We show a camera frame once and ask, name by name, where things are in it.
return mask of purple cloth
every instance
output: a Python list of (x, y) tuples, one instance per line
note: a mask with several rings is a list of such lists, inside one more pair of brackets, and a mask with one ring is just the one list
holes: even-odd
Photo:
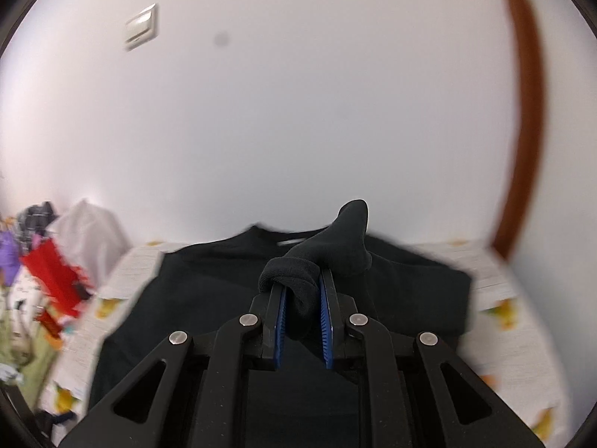
[(19, 272), (19, 246), (10, 231), (0, 232), (0, 269), (4, 271), (4, 284), (11, 286)]

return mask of metal screw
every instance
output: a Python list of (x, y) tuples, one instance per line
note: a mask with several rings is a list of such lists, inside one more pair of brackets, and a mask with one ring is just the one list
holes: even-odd
[(252, 313), (245, 313), (242, 317), (240, 317), (238, 319), (238, 321), (241, 323), (241, 325), (243, 325), (245, 327), (250, 327), (251, 325), (255, 325), (255, 323), (257, 323), (257, 320), (259, 320), (257, 318), (257, 316), (253, 315)]
[(419, 340), (421, 341), (422, 344), (431, 346), (431, 345), (435, 345), (438, 342), (438, 337), (434, 333), (423, 332), (419, 336)]
[(366, 325), (366, 323), (369, 321), (367, 316), (363, 315), (362, 313), (353, 313), (348, 320), (350, 323), (356, 326)]
[(180, 330), (177, 330), (176, 332), (172, 332), (170, 334), (170, 337), (168, 337), (168, 340), (170, 341), (170, 343), (172, 345), (179, 345), (181, 343), (186, 342), (187, 338), (188, 337), (185, 332), (181, 332)]

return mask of bed sheet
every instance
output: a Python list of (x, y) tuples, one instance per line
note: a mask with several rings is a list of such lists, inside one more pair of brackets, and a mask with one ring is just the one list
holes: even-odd
[[(40, 407), (78, 419), (88, 394), (103, 339), (114, 331), (157, 274), (164, 252), (184, 246), (156, 243), (133, 248), (117, 265), (65, 341)], [(469, 331), (459, 354), (543, 440), (547, 448), (565, 446), (571, 437), (568, 389), (550, 335), (534, 313), (509, 269), (481, 244), (413, 246), (415, 251), (468, 272), (473, 277)], [(75, 420), (56, 426), (55, 444)]]

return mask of white wall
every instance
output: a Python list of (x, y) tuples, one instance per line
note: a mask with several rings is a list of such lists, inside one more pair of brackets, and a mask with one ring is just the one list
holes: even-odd
[(532, 0), (547, 71), (538, 189), (512, 260), (551, 330), (576, 427), (597, 399), (597, 40), (571, 0)]
[(404, 241), (487, 237), (516, 113), (504, 0), (38, 0), (0, 61), (0, 205), (87, 196), (193, 241), (362, 197)]

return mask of light switch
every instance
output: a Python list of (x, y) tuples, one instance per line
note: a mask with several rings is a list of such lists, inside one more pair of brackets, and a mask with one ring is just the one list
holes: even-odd
[(157, 3), (145, 8), (125, 24), (126, 50), (134, 49), (157, 35)]

